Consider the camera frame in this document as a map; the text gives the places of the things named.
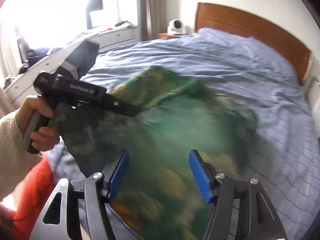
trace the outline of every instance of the wooden headboard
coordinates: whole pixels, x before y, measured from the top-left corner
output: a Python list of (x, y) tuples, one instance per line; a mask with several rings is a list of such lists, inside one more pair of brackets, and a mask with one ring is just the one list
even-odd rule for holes
[(208, 27), (244, 37), (253, 36), (286, 57), (294, 66), (300, 84), (306, 74), (310, 50), (279, 26), (254, 14), (212, 3), (198, 3), (195, 29)]

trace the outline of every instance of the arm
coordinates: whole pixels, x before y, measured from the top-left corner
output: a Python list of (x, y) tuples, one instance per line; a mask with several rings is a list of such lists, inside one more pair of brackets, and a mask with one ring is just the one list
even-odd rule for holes
[[(32, 113), (52, 117), (53, 111), (41, 97), (27, 98), (22, 107), (0, 120), (0, 200), (10, 194), (16, 185), (40, 160), (40, 155), (22, 149), (22, 137)], [(38, 150), (52, 149), (59, 142), (56, 127), (41, 127), (39, 132), (30, 135), (32, 146)]]

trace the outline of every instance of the person's left hand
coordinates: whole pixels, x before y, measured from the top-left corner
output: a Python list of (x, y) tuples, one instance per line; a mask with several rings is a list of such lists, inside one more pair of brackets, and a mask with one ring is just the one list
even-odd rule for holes
[[(23, 135), (26, 132), (31, 116), (35, 110), (38, 110), (40, 114), (48, 118), (51, 118), (54, 115), (54, 111), (47, 104), (43, 97), (27, 97), (17, 113), (17, 124)], [(37, 149), (38, 151), (51, 150), (53, 149), (54, 145), (60, 141), (58, 128), (56, 126), (40, 127), (38, 132), (32, 132), (30, 134), (30, 138), (33, 140), (33, 148)]]

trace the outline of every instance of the green floral fabric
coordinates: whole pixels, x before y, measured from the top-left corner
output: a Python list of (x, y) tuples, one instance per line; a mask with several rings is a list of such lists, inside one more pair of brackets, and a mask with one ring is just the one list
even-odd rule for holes
[(101, 171), (120, 149), (129, 171), (111, 206), (145, 240), (201, 239), (211, 205), (188, 165), (197, 149), (217, 171), (241, 175), (257, 118), (247, 106), (202, 82), (152, 66), (112, 94), (143, 107), (136, 117), (81, 106), (59, 117), (59, 129), (81, 171)]

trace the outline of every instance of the bed sheet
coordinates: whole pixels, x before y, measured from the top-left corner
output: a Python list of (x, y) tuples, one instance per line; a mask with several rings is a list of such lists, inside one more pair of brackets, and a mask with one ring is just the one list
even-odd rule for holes
[[(262, 183), (288, 238), (301, 239), (320, 209), (320, 157), (310, 109), (292, 65), (254, 38), (204, 28), (191, 36), (102, 52), (82, 81), (110, 91), (151, 65), (201, 79), (216, 92), (252, 107), (259, 118), (257, 142), (242, 178)], [(47, 155), (56, 180), (84, 178), (63, 141)], [(235, 201), (234, 214), (237, 209)], [(113, 214), (117, 239), (135, 239), (119, 221)], [(236, 220), (229, 239), (235, 233)]]

